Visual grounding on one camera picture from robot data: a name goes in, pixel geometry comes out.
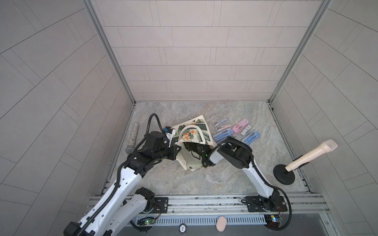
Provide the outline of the blue plastic case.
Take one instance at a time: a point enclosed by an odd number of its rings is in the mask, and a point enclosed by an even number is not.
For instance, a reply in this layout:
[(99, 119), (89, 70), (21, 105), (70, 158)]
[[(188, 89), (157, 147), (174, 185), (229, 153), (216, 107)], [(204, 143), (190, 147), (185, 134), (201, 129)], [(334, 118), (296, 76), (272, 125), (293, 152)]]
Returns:
[(246, 144), (246, 145), (250, 145), (255, 140), (257, 140), (259, 137), (260, 137), (260, 133), (257, 130), (254, 130), (254, 131), (250, 132), (249, 134), (247, 134), (247, 136), (245, 138), (243, 138), (241, 142)]
[(213, 139), (218, 144), (224, 139), (226, 139), (227, 137), (232, 136), (233, 134), (234, 132), (232, 131), (232, 129), (228, 128), (226, 130), (220, 131), (219, 133), (213, 135)]

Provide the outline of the floral canvas tote bag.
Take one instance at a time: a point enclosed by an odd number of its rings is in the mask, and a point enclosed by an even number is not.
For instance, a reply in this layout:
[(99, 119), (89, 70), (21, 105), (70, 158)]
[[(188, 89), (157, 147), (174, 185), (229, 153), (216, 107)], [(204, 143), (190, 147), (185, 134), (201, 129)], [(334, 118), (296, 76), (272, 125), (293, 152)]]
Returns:
[(173, 136), (172, 142), (181, 147), (176, 160), (184, 170), (194, 171), (202, 166), (201, 160), (196, 159), (185, 149), (184, 143), (198, 143), (209, 145), (211, 150), (216, 147), (216, 142), (211, 136), (209, 126), (203, 115), (200, 115), (187, 122), (174, 126), (176, 134)]

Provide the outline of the clear case lilac compass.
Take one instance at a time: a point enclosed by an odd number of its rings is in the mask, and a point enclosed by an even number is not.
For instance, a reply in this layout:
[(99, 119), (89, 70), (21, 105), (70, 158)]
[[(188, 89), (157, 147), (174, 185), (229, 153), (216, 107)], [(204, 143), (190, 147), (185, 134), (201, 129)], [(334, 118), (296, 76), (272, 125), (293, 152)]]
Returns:
[(213, 123), (213, 127), (216, 128), (216, 127), (220, 127), (222, 126), (223, 124), (227, 123), (229, 120), (226, 118), (226, 119), (221, 119), (219, 121), (216, 121)]

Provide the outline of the pink compass set case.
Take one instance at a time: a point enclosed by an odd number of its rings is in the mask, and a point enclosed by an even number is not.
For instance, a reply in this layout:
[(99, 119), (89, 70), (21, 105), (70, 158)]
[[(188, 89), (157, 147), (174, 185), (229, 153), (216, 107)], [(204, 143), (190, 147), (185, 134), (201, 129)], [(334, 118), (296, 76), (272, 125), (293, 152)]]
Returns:
[(233, 128), (232, 131), (234, 134), (239, 134), (241, 131), (248, 125), (249, 120), (248, 119), (242, 119), (240, 120)]

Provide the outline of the clear plastic stationery box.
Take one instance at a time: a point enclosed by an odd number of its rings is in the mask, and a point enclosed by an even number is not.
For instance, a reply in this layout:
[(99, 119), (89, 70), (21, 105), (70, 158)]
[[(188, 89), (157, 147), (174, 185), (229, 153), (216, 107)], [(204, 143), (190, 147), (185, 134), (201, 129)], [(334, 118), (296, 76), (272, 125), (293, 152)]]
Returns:
[(245, 136), (249, 130), (251, 129), (251, 126), (247, 125), (240, 133), (241, 136)]

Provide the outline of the clear case pink compass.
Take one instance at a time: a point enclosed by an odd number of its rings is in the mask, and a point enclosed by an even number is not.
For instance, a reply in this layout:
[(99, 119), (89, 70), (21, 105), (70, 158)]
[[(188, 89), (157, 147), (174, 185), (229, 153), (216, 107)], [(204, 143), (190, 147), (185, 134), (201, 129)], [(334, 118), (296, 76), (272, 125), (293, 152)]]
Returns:
[(232, 127), (232, 125), (224, 125), (224, 126), (219, 127), (218, 129), (216, 129), (216, 131), (221, 132), (221, 131), (229, 129), (231, 127)]

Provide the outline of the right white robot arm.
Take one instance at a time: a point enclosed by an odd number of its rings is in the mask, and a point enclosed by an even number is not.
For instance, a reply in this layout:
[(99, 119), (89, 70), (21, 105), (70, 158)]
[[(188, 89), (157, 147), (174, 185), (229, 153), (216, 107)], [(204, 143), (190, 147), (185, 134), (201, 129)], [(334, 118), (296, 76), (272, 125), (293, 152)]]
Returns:
[(253, 151), (248, 145), (235, 138), (227, 137), (215, 148), (192, 142), (184, 142), (184, 147), (189, 152), (195, 152), (195, 157), (201, 160), (201, 165), (205, 168), (215, 166), (225, 159), (235, 168), (241, 169), (257, 189), (259, 202), (254, 205), (266, 211), (276, 209), (280, 194), (260, 172), (254, 160)]

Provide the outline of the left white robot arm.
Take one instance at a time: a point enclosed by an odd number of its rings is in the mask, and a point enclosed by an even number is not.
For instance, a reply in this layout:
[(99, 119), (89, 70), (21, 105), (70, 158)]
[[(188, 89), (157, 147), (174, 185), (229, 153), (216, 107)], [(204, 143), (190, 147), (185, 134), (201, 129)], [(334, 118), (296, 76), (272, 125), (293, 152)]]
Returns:
[(155, 194), (141, 188), (126, 204), (124, 200), (146, 173), (164, 159), (175, 160), (180, 146), (172, 143), (176, 131), (166, 127), (152, 131), (117, 170), (117, 178), (100, 201), (79, 222), (70, 222), (65, 236), (115, 236), (141, 212), (153, 208)]

